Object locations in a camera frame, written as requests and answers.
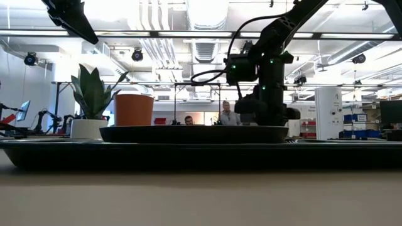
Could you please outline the dark grey round plate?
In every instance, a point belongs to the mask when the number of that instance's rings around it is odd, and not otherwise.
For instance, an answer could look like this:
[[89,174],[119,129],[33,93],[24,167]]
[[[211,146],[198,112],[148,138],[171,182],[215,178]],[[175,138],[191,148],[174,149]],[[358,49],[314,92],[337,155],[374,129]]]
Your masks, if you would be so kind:
[[100,129],[107,143],[271,144],[283,143],[283,126],[119,126]]

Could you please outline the dark green plastic tray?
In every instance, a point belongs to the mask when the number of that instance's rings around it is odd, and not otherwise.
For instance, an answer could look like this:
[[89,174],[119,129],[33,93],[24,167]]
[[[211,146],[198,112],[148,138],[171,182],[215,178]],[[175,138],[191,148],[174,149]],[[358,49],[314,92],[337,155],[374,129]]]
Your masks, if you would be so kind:
[[0,141],[26,171],[376,171],[402,170],[402,143],[135,144]]

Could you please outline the orange plastic cup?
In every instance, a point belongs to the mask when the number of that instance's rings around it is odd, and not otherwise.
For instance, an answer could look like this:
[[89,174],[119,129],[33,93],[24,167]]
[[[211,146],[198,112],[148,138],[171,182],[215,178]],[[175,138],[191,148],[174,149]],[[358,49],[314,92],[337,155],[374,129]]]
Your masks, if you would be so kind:
[[118,94],[114,98],[115,126],[150,126],[153,104],[149,96]]

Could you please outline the white column cabinet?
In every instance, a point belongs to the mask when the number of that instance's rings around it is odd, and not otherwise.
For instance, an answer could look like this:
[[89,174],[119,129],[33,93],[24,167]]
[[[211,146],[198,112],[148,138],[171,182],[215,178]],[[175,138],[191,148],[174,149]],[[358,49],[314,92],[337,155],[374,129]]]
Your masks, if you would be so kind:
[[342,91],[340,87],[315,89],[317,139],[337,139],[343,130]]

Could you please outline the snake plant in white pot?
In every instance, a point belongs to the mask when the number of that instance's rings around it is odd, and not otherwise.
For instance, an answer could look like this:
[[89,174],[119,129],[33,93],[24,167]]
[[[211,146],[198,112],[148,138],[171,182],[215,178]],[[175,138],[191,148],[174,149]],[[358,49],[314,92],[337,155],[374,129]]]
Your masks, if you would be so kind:
[[79,72],[78,77],[71,76],[71,82],[73,97],[84,116],[72,121],[70,137],[72,139],[101,139],[101,129],[108,125],[103,113],[119,92],[114,91],[115,85],[104,85],[98,69],[95,68],[90,72],[80,64]]

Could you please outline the black-legged standing desk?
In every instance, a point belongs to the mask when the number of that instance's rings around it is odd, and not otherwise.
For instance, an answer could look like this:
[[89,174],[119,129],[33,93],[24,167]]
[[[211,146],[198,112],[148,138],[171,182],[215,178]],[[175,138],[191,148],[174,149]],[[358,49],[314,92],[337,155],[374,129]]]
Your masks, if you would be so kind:
[[55,85],[53,113],[60,117],[73,114],[75,111],[75,101],[73,99],[73,86],[71,82],[51,82]]

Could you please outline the blue bin with white label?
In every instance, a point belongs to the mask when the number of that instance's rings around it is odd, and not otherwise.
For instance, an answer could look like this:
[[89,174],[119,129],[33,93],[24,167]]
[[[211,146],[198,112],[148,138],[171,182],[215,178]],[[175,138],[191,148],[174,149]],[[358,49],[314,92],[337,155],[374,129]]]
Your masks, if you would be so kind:
[[344,121],[351,122],[367,122],[366,114],[346,114],[344,115]]

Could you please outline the blue storage bin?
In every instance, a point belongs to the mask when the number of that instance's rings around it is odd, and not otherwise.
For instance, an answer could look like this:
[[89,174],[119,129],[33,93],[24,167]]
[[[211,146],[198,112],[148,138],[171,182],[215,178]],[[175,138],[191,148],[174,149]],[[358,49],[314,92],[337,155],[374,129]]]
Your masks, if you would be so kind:
[[357,131],[343,131],[344,137],[354,137],[356,139],[359,138],[381,138],[381,131],[376,130],[357,130]]

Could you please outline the tilted screen with blue glow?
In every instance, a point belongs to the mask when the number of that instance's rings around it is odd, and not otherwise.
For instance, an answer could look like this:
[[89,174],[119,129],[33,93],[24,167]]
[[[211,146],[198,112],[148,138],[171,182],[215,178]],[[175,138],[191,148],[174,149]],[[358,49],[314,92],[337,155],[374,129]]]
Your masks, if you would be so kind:
[[30,103],[31,103],[31,101],[28,100],[28,101],[24,102],[24,103],[21,105],[20,109],[18,110],[18,113],[16,114],[16,120],[17,120],[18,122],[24,121],[24,120],[26,119],[26,116],[27,116],[27,113],[28,113],[28,109],[29,109],[29,107],[30,107]]

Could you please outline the black computer monitor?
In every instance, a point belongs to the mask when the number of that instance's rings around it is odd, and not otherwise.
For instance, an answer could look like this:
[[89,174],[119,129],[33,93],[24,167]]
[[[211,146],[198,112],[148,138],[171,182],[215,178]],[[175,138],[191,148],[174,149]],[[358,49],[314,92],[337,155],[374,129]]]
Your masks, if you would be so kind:
[[402,100],[380,101],[380,112],[383,124],[402,123]]

